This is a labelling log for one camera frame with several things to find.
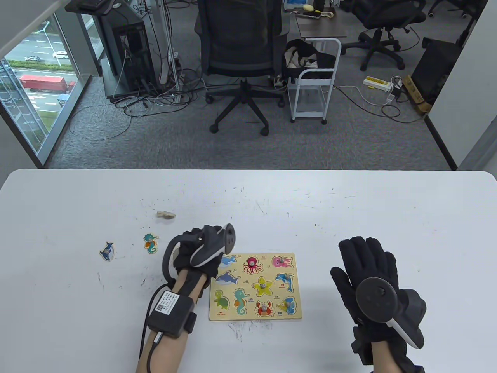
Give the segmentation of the person's right hand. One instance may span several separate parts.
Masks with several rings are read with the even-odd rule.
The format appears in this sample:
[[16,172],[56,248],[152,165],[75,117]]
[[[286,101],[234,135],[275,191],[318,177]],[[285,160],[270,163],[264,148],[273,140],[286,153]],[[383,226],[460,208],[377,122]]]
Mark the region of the person's right hand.
[[370,277],[386,280],[395,290],[399,289],[396,258],[371,237],[342,240],[339,250],[345,268],[332,267],[330,275],[355,323],[353,351],[363,364],[372,365],[375,373],[415,372],[404,339],[394,328],[366,317],[356,300],[359,284]]

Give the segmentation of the person's left hand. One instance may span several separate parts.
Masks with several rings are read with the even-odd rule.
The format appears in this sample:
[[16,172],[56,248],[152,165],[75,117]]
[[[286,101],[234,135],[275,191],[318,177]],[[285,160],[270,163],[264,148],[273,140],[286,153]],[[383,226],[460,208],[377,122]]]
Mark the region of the person's left hand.
[[180,246],[175,250],[177,255],[173,261],[173,266],[179,277],[172,292],[188,296],[195,303],[202,297],[204,289],[210,285],[211,279],[217,277],[222,258],[222,254],[219,254],[204,265],[194,267],[190,261],[199,246],[198,243],[181,242]]

